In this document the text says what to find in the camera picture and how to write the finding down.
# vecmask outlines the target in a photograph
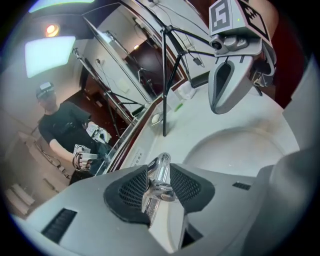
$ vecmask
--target dark green t-shirt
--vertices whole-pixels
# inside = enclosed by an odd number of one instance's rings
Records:
[[[98,143],[94,141],[84,124],[89,122],[91,115],[71,102],[63,102],[54,114],[45,114],[39,122],[39,131],[45,141],[56,139],[62,147],[73,153],[75,144],[91,149],[92,154],[98,153]]]

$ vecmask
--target white countertop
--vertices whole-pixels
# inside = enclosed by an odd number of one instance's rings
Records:
[[[167,136],[162,136],[161,127],[152,146],[144,149],[148,153],[145,161],[139,164],[148,164],[163,152],[170,154],[171,163],[181,164],[202,140],[217,132],[236,128],[255,131],[268,138],[276,145],[281,155],[298,151],[298,143],[282,112],[283,109],[271,98],[265,94],[262,97],[259,96],[252,88],[231,111],[221,115],[214,114],[209,106],[208,85],[203,85],[196,89],[192,99],[183,102],[180,109],[168,113]],[[135,145],[143,145],[143,143],[143,139],[138,137]],[[255,177],[258,171],[259,169],[241,169],[234,166],[233,170],[226,170],[226,173]],[[172,253],[175,249],[168,237],[168,210],[169,203],[162,201],[149,230],[155,239],[169,253]]]

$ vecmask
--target sticker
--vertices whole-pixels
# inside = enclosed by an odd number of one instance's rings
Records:
[[[141,165],[140,162],[143,160],[144,155],[145,155],[145,151],[141,147],[138,147],[134,152],[134,157],[130,164],[130,167]]]
[[[251,29],[254,32],[257,32],[259,36],[263,36],[265,40],[270,42],[267,27],[260,13],[258,13],[246,2],[238,0],[238,3],[242,9],[242,12],[244,14],[247,24],[251,27]]]
[[[228,0],[220,0],[210,6],[211,35],[232,29],[231,7]]]

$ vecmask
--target green object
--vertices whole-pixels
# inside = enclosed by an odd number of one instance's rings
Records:
[[[174,112],[176,112],[178,109],[180,109],[181,107],[182,107],[182,103],[180,103],[176,108],[175,108],[175,110],[174,110]]]

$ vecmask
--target black vent grille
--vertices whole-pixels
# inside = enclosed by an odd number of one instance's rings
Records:
[[[142,210],[142,200],[147,190],[147,179],[147,172],[143,171],[119,188],[119,196],[127,206]]]
[[[170,168],[170,172],[172,173],[170,184],[181,204],[185,204],[199,194],[201,185],[198,182],[174,167]]]
[[[239,189],[242,189],[242,190],[249,190],[251,188],[251,185],[244,184],[241,182],[236,182],[232,186],[239,188]]]
[[[149,227],[150,219],[142,212],[143,196],[148,189],[148,166],[145,164],[129,169],[131,172],[106,187],[104,202],[122,221],[146,224]]]
[[[62,209],[41,233],[58,244],[76,215],[76,211]]]
[[[185,213],[201,211],[214,197],[215,187],[177,164],[170,164],[170,184]]]

